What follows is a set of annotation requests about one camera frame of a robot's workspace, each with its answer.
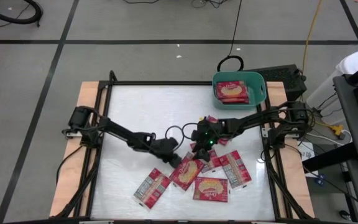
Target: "wooden board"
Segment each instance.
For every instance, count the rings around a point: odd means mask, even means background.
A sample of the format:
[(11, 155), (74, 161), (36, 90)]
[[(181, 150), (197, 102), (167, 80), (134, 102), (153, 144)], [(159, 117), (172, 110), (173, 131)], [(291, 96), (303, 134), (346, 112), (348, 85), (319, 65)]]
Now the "wooden board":
[[(287, 97), (282, 82), (268, 82), (267, 89), (270, 97), (270, 104), (272, 106), (280, 105), (286, 102)], [(98, 82), (83, 82), (78, 96), (77, 105), (94, 106), (96, 94), (98, 90)], [(104, 106), (104, 94), (102, 97), (101, 109)], [(80, 143), (79, 138), (68, 140), (65, 157), (78, 148)], [(286, 140), (286, 144), (297, 147), (295, 140)], [(284, 148), (281, 150), (281, 156), (283, 161), (283, 169), (287, 182), (288, 190), (291, 192), (296, 201), (302, 206), (307, 214), (314, 216), (313, 207), (310, 200), (309, 190), (306, 183), (306, 177), (303, 173), (301, 159), (299, 154), (291, 148)], [(85, 150), (81, 150), (76, 153), (72, 158), (66, 161), (60, 171), (59, 182), (55, 191), (55, 197), (53, 198), (52, 208), (50, 216), (56, 215), (64, 208), (64, 206), (70, 201), (73, 194), (78, 188), (80, 182), (80, 175), (85, 157)], [(285, 217), (285, 211), (282, 201), (282, 194), (277, 189), (278, 201), (280, 206), (281, 217)], [(89, 195), (89, 188), (84, 193), (80, 215), (85, 214), (86, 201)]]

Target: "black metal frame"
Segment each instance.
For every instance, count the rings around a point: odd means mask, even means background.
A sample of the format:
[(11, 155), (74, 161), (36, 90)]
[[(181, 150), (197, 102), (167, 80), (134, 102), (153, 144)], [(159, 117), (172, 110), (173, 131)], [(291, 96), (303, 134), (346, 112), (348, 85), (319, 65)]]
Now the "black metal frame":
[[(103, 109), (103, 115), (107, 115), (108, 113), (108, 109), (109, 109), (109, 102), (111, 99), (111, 92), (112, 92), (112, 88), (114, 85), (193, 85), (193, 86), (211, 86), (212, 82), (208, 82), (208, 81), (117, 81), (117, 78), (115, 77), (114, 74), (110, 73), (110, 81), (100, 81), (99, 85), (98, 85), (98, 93), (97, 93), (97, 97), (96, 97), (96, 102), (95, 102), (95, 108), (97, 110), (99, 110), (100, 107), (100, 101), (101, 101), (101, 95), (103, 94), (103, 90), (107, 87), (107, 95), (106, 95), (106, 99), (104, 102), (104, 109)], [(269, 100), (269, 94), (267, 95), (267, 99), (265, 101), (266, 107), (269, 108), (270, 107), (270, 100)], [(262, 108), (261, 106), (257, 106), (257, 111), (261, 112)], [(275, 128), (273, 123), (269, 124), (270, 128)], [(262, 145), (263, 148), (265, 149), (265, 156), (270, 156), (269, 155), (269, 149), (267, 147), (267, 142), (266, 139), (262, 138)], [(101, 149), (102, 146), (100, 146), (99, 148), (96, 149), (96, 155), (95, 155), (95, 161), (94, 163), (96, 163), (96, 165), (98, 166), (100, 163), (100, 155), (101, 155)], [(282, 166), (282, 162), (281, 162), (281, 155), (280, 155), (280, 151), (276, 151), (275, 152), (275, 159), (276, 159), (276, 163), (277, 163), (277, 171), (278, 174), (280, 176), (281, 181), (284, 183), (284, 185), (286, 186), (285, 183), (285, 175), (284, 175), (284, 170), (283, 170), (283, 166)], [(82, 174), (81, 174), (81, 183), (84, 181), (86, 174), (88, 173), (88, 167), (89, 167), (89, 158), (90, 158), (90, 150), (89, 150), (89, 155), (88, 157), (84, 158), (84, 166), (83, 166), (83, 170), (82, 170)], [(52, 218), (49, 220), (34, 220), (34, 221), (29, 221), (29, 222), (17, 222), (16, 224), (27, 224), (27, 223), (79, 223), (79, 222), (83, 222), (83, 221), (90, 221), (90, 213), (91, 213), (91, 209), (92, 209), (92, 202), (93, 202), (93, 198), (94, 198), (94, 188), (96, 185), (96, 179), (97, 179), (97, 170), (96, 170), (96, 175), (93, 177), (92, 181), (91, 181), (91, 187), (89, 190), (89, 198), (88, 198), (88, 203), (87, 203), (87, 208), (86, 208), (86, 215), (85, 217), (78, 217), (79, 215), (79, 211), (81, 209), (79, 203), (82, 202), (82, 198), (81, 200), (78, 201), (78, 204), (75, 207), (75, 212), (74, 212), (74, 217), (72, 218)], [(275, 221), (276, 222), (284, 222), (287, 224), (336, 224), (334, 222), (321, 222), (318, 220), (295, 220), (292, 219), (292, 213), (291, 213), (291, 207), (288, 203), (288, 201), (286, 200), (285, 197), (283, 197), (283, 201), (284, 201), (284, 206), (285, 206), (285, 210), (286, 210), (286, 215), (287, 218), (282, 218), (280, 217), (280, 211), (279, 211), (279, 207), (278, 207), (278, 197), (277, 197), (277, 192), (276, 192), (276, 188), (275, 188), (275, 182), (273, 181), (273, 179), (268, 175), (268, 181), (269, 181), (269, 186), (270, 186), (270, 193), (272, 195), (272, 203), (273, 203), (273, 212), (275, 215)], [(137, 220), (137, 221), (125, 221), (125, 220), (119, 220), (119, 221), (114, 221), (114, 223), (127, 223), (127, 222), (131, 222), (131, 223), (166, 223), (167, 221), (154, 221), (154, 220)], [(211, 223), (210, 221), (191, 221), (189, 220), (187, 223)], [(213, 222), (213, 223), (237, 223), (234, 220), (228, 220), (226, 222)]]

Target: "gray floor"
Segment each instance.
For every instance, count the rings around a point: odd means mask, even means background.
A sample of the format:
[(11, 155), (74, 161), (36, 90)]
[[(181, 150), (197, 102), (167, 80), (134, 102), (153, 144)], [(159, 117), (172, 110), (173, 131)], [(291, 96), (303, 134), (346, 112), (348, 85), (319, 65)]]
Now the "gray floor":
[[(81, 82), (105, 80), (111, 69), (119, 80), (210, 80), (230, 45), (195, 44), (190, 40), (230, 40), (239, 4), (230, 0), (219, 9), (210, 5), (194, 9), (191, 0), (161, 0), (151, 5), (129, 5), (118, 0), (37, 2), (45, 11), (39, 28), (35, 24), (0, 28), (0, 206), (17, 158), (22, 149), (28, 149), (6, 214), (3, 209), (1, 212), (0, 218), (5, 222), (48, 217), (55, 171), (66, 144), (60, 131), (66, 127), (76, 104)], [(70, 21), (70, 10), (77, 3), (72, 23), (66, 28), (67, 37), (62, 36), (67, 20)], [(233, 54), (244, 58), (245, 69), (292, 63), (301, 67), (304, 45), (287, 40), (306, 39), (317, 3), (317, 0), (243, 1), (236, 40), (248, 41), (236, 44)], [(358, 3), (351, 0), (346, 3), (358, 27)], [(0, 12), (13, 17), (25, 6), (21, 0), (0, 0)], [(28, 9), (23, 17), (33, 12)], [(177, 41), (75, 44), (72, 40)], [(323, 2), (311, 40), (315, 42), (308, 50), (305, 98), (342, 58), (358, 51), (358, 39), (340, 0)], [(50, 68), (55, 64), (53, 59), (57, 61), (56, 68)], [(237, 67), (236, 62), (228, 62), (223, 68)], [(47, 77), (52, 82), (49, 89), (44, 89), (48, 92), (39, 119), (37, 116), (33, 119), (44, 82), (49, 81)], [(32, 119), (36, 124), (34, 136), (31, 131), (28, 133)], [(29, 147), (24, 145), (26, 135), (32, 137)], [(317, 217), (338, 221), (336, 211), (344, 209), (341, 199), (334, 200), (340, 206), (327, 200), (312, 195)]]

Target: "wooden table frame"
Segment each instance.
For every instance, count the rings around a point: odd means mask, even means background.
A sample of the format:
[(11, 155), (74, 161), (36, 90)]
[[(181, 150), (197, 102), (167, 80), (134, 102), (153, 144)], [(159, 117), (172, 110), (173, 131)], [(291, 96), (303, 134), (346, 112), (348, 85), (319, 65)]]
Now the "wooden table frame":
[[(114, 82), (112, 86), (109, 86), (109, 83), (109, 81), (83, 82), (78, 96), (77, 106), (95, 107), (99, 109), (101, 114), (107, 114), (111, 88), (114, 85), (211, 85), (211, 82)], [(287, 101), (282, 82), (267, 82), (267, 90), (268, 96), (270, 97), (268, 97), (265, 104), (260, 107), (260, 110), (263, 110), (266, 106), (277, 106)], [(79, 138), (69, 139), (64, 157), (77, 149), (79, 143)], [(285, 143), (295, 148), (298, 147), (294, 139), (286, 139)], [(101, 147), (100, 149), (80, 150), (62, 166), (50, 216), (61, 212), (70, 201), (74, 193), (78, 190), (80, 182), (84, 180), (94, 164), (95, 155), (100, 153), (100, 150)], [(299, 153), (289, 147), (281, 149), (277, 153), (273, 165), (295, 200), (308, 215), (313, 217), (314, 211)], [(275, 218), (297, 218), (295, 214), (293, 215), (285, 198), (283, 198), (280, 189), (278, 189), (277, 185), (271, 183), (270, 177), (269, 181)], [(77, 203), (75, 209), (70, 213), (70, 217), (90, 216), (95, 184), (96, 177), (84, 191), (80, 203)]]

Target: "white container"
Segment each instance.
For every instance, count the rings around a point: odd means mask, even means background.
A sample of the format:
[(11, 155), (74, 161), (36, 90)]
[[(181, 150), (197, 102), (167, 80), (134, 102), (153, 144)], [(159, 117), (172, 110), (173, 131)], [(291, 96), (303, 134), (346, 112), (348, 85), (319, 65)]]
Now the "white container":
[(336, 124), (345, 119), (342, 111), (336, 111), (341, 109), (338, 97), (334, 95), (327, 100), (330, 96), (335, 94), (333, 78), (343, 74), (353, 75), (356, 71), (358, 71), (358, 52), (347, 56), (337, 64), (335, 66), (335, 71), (306, 100), (306, 103), (311, 108), (321, 110), (321, 115), (323, 115), (321, 119), (326, 124)]

